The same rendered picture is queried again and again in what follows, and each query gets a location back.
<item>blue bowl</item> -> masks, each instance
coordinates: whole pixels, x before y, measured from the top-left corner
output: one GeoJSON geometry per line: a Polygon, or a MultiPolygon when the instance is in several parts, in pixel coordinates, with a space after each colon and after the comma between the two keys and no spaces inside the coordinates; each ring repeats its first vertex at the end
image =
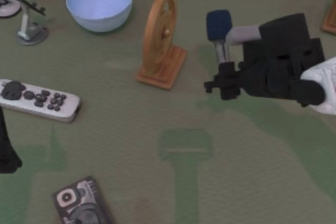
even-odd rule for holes
{"type": "Polygon", "coordinates": [[[129,17],[133,0],[67,0],[67,8],[83,28],[103,33],[120,27],[129,17]]]}

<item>dark blue brush head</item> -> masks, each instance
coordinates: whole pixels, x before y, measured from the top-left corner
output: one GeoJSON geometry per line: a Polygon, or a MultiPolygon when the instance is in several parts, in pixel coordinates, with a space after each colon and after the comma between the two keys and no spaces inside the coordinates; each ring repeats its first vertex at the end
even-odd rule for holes
{"type": "Polygon", "coordinates": [[[232,28],[231,14],[228,10],[214,10],[206,15],[208,40],[221,40],[232,28]]]}

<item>wooden wheel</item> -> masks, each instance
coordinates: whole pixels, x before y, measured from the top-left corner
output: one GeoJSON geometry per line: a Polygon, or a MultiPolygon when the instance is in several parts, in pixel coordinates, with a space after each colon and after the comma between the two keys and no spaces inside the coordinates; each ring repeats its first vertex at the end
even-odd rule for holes
{"type": "Polygon", "coordinates": [[[142,66],[147,74],[158,71],[172,45],[177,20],[177,0],[155,0],[143,40],[142,66]]]}

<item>wooden base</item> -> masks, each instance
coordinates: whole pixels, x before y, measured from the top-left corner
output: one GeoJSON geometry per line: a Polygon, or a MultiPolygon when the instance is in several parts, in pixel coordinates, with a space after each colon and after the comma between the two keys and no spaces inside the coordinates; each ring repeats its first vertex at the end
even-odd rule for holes
{"type": "Polygon", "coordinates": [[[330,10],[324,19],[322,30],[336,34],[336,0],[332,2],[330,10]]]}
{"type": "Polygon", "coordinates": [[[181,47],[174,46],[168,50],[159,70],[152,76],[146,74],[141,66],[136,80],[161,89],[171,90],[180,68],[184,62],[187,51],[181,47]]]}

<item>wooden stand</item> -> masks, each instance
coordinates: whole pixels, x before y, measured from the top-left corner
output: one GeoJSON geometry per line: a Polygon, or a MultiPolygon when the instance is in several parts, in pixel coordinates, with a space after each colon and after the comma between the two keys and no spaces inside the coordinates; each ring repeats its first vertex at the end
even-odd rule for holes
{"type": "Polygon", "coordinates": [[[187,52],[172,44],[177,0],[155,0],[152,5],[143,41],[142,65],[136,80],[170,90],[187,52]]]}
{"type": "Polygon", "coordinates": [[[330,10],[324,19],[322,30],[336,34],[336,0],[333,0],[330,10]]]}

